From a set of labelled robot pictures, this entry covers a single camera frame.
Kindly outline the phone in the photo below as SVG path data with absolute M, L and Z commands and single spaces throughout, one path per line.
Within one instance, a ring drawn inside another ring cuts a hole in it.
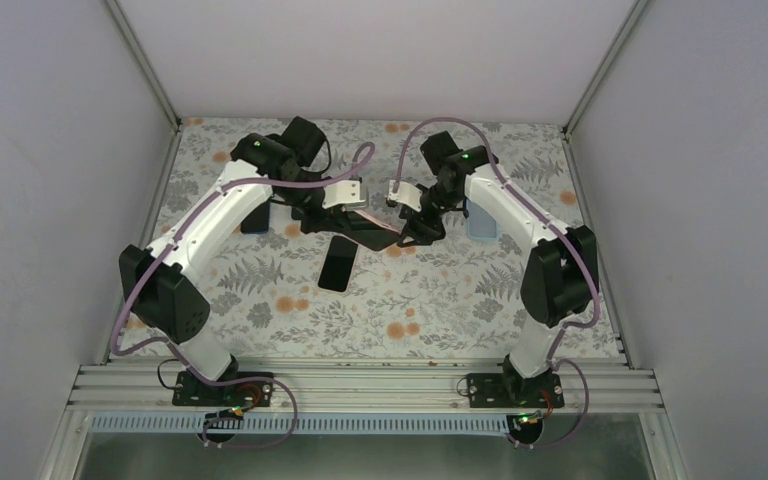
M 381 226 L 359 212 L 346 213 L 346 226 L 342 235 L 376 252 L 396 244 L 400 238 L 398 231 Z
M 334 236 L 328 245 L 317 280 L 320 289 L 345 293 L 348 290 L 359 245 L 344 237 Z

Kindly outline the light blue phone case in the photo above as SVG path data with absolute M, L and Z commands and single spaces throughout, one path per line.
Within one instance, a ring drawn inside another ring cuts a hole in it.
M 480 206 L 466 202 L 466 233 L 467 236 L 477 242 L 492 242 L 499 237 L 496 221 Z

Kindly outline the black smartphone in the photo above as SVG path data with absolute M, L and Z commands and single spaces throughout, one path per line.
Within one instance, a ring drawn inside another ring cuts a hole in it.
M 271 205 L 263 203 L 249 213 L 240 224 L 244 235 L 265 234 L 270 229 Z

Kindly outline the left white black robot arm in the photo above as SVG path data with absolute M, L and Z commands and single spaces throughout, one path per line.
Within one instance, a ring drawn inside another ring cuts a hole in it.
M 207 192 L 166 233 L 146 247 L 127 246 L 119 256 L 124 303 L 110 353 L 126 356 L 161 343 L 199 380 L 209 402 L 230 402 L 238 391 L 235 358 L 207 327 L 210 304 L 197 283 L 235 228 L 274 196 L 304 211 L 313 229 L 339 230 L 344 204 L 358 194 L 354 177 L 375 147 L 363 143 L 352 168 L 329 177 L 309 168 L 327 144 L 326 134 L 302 117 L 278 134 L 246 135 Z

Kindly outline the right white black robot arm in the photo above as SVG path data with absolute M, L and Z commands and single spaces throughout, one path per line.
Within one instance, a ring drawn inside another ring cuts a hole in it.
M 600 307 L 598 248 L 586 226 L 571 227 L 538 206 L 511 179 L 487 143 L 467 150 L 442 132 L 420 147 L 435 182 L 390 181 L 387 202 L 401 208 L 401 246 L 426 246 L 446 235 L 444 214 L 469 203 L 483 209 L 526 254 L 520 298 L 529 319 L 502 363 L 501 391 L 515 407 L 540 393 L 538 377 L 556 367 L 570 328 L 597 323 Z

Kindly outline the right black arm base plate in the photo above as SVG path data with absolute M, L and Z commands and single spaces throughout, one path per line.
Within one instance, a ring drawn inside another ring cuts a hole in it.
M 466 397 L 471 408 L 562 408 L 565 406 L 560 377 L 545 371 L 523 379 L 503 373 L 471 373 L 466 382 Z

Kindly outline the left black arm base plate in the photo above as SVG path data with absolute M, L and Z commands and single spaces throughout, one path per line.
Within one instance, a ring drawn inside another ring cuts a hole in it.
M 244 409 L 268 407 L 274 390 L 271 372 L 238 372 L 243 382 L 230 386 L 210 386 L 198 380 L 191 372 L 178 374 L 171 403 L 174 406 L 217 407 Z

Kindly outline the aluminium front rail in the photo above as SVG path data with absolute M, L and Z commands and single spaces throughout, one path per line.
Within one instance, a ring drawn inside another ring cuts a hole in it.
M 302 413 L 464 413 L 464 376 L 491 373 L 493 360 L 384 359 L 336 361 L 328 359 L 264 359 L 250 369 L 273 373 L 290 389 L 277 392 L 270 411 L 291 410 L 295 398 Z M 79 369 L 67 400 L 70 410 L 173 409 L 172 393 L 156 376 L 172 382 L 175 365 L 160 367 L 146 359 L 113 361 Z M 562 411 L 573 413 L 583 403 L 593 413 L 650 413 L 665 409 L 656 376 L 651 370 L 631 369 L 611 360 L 580 360 L 559 372 L 566 401 Z

